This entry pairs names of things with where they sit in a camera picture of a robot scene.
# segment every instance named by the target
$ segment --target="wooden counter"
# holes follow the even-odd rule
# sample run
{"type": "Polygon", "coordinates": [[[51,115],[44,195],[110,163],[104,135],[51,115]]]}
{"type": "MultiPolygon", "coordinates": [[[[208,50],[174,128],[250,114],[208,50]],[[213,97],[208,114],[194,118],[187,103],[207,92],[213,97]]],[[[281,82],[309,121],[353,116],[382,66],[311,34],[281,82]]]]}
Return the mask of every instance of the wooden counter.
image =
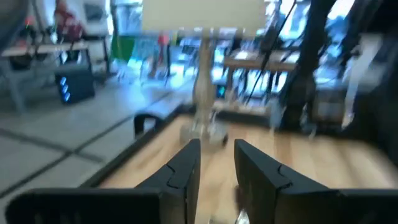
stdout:
{"type": "MultiPolygon", "coordinates": [[[[270,56],[266,70],[291,72],[296,66],[300,53],[295,52],[286,61],[280,62],[287,54],[288,51],[284,50],[274,51],[270,56]]],[[[224,59],[224,66],[229,68],[261,69],[262,59],[263,56],[260,56],[259,52],[239,49],[224,59]]]]}
{"type": "MultiPolygon", "coordinates": [[[[153,141],[106,179],[102,188],[131,188],[167,163],[182,147],[179,132],[188,116],[179,116],[153,141]]],[[[234,188],[234,139],[244,139],[279,162],[330,188],[398,188],[398,171],[379,151],[355,141],[272,133],[229,124],[229,141],[216,152],[202,151],[196,223],[213,217],[234,223],[238,211],[234,188]]]]}

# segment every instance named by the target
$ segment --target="floor grout line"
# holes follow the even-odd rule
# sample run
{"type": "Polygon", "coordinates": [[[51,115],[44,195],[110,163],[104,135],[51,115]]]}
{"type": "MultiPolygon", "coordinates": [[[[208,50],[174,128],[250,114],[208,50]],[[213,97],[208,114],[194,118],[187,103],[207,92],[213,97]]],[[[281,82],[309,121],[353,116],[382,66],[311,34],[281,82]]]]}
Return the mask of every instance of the floor grout line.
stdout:
{"type": "MultiPolygon", "coordinates": [[[[170,96],[171,94],[174,94],[176,91],[181,90],[183,87],[185,87],[189,83],[191,83],[191,79],[188,79],[185,83],[181,84],[177,89],[174,89],[174,90],[166,93],[165,95],[161,96],[158,100],[155,100],[152,103],[149,103],[147,106],[139,109],[138,111],[142,111],[142,110],[146,110],[146,109],[150,108],[151,106],[153,106],[154,104],[162,101],[163,99],[165,99],[166,97],[170,96]]],[[[120,121],[116,122],[114,125],[112,125],[109,128],[105,129],[103,132],[97,134],[96,136],[93,136],[91,139],[87,140],[86,142],[84,142],[83,144],[78,146],[74,151],[77,152],[77,153],[80,153],[85,147],[89,146],[90,144],[93,144],[95,141],[99,140],[100,138],[102,138],[103,136],[107,135],[111,131],[113,131],[116,128],[120,127],[125,122],[133,119],[134,116],[136,115],[136,112],[133,113],[133,114],[130,114],[129,116],[127,116],[127,117],[125,117],[123,119],[121,119],[120,121]]]]}
{"type": "MultiPolygon", "coordinates": [[[[188,80],[185,83],[183,83],[182,85],[180,85],[177,89],[170,90],[165,95],[161,96],[158,100],[155,100],[152,103],[149,103],[147,106],[145,106],[144,108],[141,108],[140,110],[145,110],[146,108],[149,108],[152,105],[160,102],[164,98],[168,97],[170,94],[175,93],[176,91],[182,89],[188,83],[190,83],[190,80],[188,80]]],[[[19,141],[22,141],[22,142],[28,142],[28,143],[34,144],[36,146],[42,146],[42,147],[44,147],[46,149],[53,149],[53,150],[60,151],[60,152],[64,153],[64,155],[61,156],[59,159],[56,159],[55,161],[52,161],[52,162],[48,163],[47,165],[45,165],[42,168],[36,170],[32,174],[29,174],[27,177],[24,177],[20,181],[18,181],[15,184],[11,185],[7,189],[1,191],[0,192],[0,199],[4,198],[6,195],[12,193],[13,191],[21,188],[22,186],[24,186],[25,184],[27,184],[31,180],[35,179],[36,177],[42,175],[43,173],[49,171],[51,168],[57,166],[58,164],[60,164],[64,160],[68,159],[70,156],[80,156],[81,158],[84,158],[84,159],[90,158],[89,160],[94,160],[92,162],[98,162],[98,161],[95,161],[96,159],[94,159],[97,156],[94,156],[94,155],[91,155],[91,154],[87,154],[87,153],[84,153],[84,152],[80,152],[80,151],[83,150],[84,147],[90,145],[91,143],[95,142],[99,138],[103,137],[104,135],[108,134],[112,130],[116,129],[117,127],[119,127],[120,125],[122,125],[123,123],[128,121],[129,119],[132,119],[134,117],[134,115],[135,115],[135,113],[130,115],[130,116],[128,116],[127,118],[124,118],[124,119],[120,120],[119,122],[117,122],[113,126],[109,127],[108,129],[106,129],[102,133],[97,134],[93,138],[91,138],[88,141],[86,141],[83,144],[81,144],[75,150],[71,150],[71,149],[69,149],[67,147],[60,146],[58,144],[54,144],[54,143],[51,143],[51,142],[47,142],[47,141],[42,140],[42,139],[28,137],[28,136],[25,136],[23,134],[16,134],[16,133],[13,133],[12,131],[7,131],[7,130],[4,130],[4,129],[0,128],[0,136],[8,137],[10,139],[19,140],[19,141]]]]}
{"type": "Polygon", "coordinates": [[[5,196],[7,196],[9,193],[12,193],[13,191],[21,188],[23,185],[27,184],[28,182],[30,182],[31,180],[33,180],[34,178],[42,175],[43,173],[47,172],[48,170],[50,170],[51,168],[55,167],[56,165],[58,165],[59,163],[61,163],[62,161],[64,161],[66,158],[70,157],[71,153],[65,153],[63,156],[61,156],[60,158],[48,163],[47,165],[43,166],[42,168],[36,170],[35,172],[33,172],[32,174],[29,174],[27,177],[24,177],[23,179],[21,179],[20,181],[16,182],[15,184],[12,184],[10,187],[6,188],[5,190],[0,192],[0,199],[4,198],[5,196]]]}
{"type": "Polygon", "coordinates": [[[9,139],[12,139],[15,141],[19,141],[19,142],[26,142],[29,144],[33,144],[35,146],[39,146],[40,148],[50,150],[50,151],[57,151],[57,152],[62,152],[62,153],[72,153],[74,156],[89,160],[91,162],[97,162],[97,163],[104,162],[104,159],[99,156],[92,155],[89,153],[77,154],[77,153],[74,153],[73,149],[71,149],[71,148],[68,148],[68,147],[65,147],[65,146],[62,146],[59,144],[55,144],[52,142],[48,142],[41,138],[33,138],[33,137],[26,136],[24,134],[14,133],[12,131],[5,130],[3,128],[0,128],[0,136],[9,138],[9,139]]]}

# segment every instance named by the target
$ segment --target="tile floor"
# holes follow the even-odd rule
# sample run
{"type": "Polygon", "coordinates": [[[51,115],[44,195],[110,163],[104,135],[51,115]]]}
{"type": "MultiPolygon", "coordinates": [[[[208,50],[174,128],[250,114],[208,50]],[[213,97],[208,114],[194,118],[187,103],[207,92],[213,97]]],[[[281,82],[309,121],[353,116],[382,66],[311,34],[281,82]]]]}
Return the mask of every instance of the tile floor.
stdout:
{"type": "Polygon", "coordinates": [[[182,74],[166,87],[110,82],[95,98],[71,106],[62,106],[55,90],[42,90],[28,99],[24,116],[0,101],[0,224],[7,203],[21,192],[79,186],[134,141],[135,113],[167,115],[189,99],[192,86],[182,74]]]}

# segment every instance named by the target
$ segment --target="speaker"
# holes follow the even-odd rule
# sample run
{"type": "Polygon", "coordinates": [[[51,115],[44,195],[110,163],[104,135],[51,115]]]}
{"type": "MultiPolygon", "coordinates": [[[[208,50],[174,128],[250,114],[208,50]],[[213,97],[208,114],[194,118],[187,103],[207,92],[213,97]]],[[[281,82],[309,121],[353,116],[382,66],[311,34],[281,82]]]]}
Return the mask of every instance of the speaker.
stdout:
{"type": "Polygon", "coordinates": [[[55,74],[55,83],[63,104],[74,104],[95,96],[94,77],[87,69],[55,74]]]}

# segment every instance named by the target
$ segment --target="wooden lane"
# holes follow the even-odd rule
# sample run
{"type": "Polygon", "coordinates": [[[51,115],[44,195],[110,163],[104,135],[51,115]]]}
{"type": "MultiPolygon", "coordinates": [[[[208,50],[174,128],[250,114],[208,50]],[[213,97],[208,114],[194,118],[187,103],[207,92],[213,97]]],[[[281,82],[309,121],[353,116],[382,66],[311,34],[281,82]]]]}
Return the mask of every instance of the wooden lane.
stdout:
{"type": "MultiPolygon", "coordinates": [[[[168,162],[182,147],[179,132],[186,116],[178,117],[153,141],[127,161],[102,188],[130,188],[168,162]]],[[[388,159],[366,144],[315,138],[229,124],[229,141],[216,152],[202,150],[197,223],[210,217],[233,223],[237,217],[234,188],[234,139],[245,139],[266,154],[330,188],[398,188],[398,171],[388,159]]]]}

